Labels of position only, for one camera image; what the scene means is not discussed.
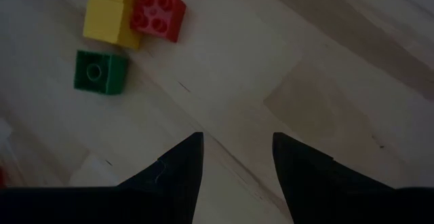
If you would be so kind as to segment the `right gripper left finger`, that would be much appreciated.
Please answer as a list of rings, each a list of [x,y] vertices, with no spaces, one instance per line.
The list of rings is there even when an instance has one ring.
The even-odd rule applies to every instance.
[[[192,224],[203,174],[203,133],[194,132],[115,187],[102,224]]]

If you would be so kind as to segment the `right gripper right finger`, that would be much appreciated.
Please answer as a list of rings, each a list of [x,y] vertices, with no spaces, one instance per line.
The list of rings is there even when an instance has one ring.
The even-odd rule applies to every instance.
[[[273,159],[295,224],[402,224],[396,189],[371,179],[282,132]]]

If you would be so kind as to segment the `small green block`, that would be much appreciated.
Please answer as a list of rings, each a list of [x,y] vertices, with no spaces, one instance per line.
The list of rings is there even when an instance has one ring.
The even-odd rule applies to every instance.
[[[73,87],[104,95],[121,94],[128,59],[116,54],[77,50]]]

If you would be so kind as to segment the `small red block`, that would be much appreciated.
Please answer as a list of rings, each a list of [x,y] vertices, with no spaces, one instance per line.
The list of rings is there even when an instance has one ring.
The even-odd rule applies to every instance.
[[[176,43],[185,12],[183,0],[134,0],[130,28]]]

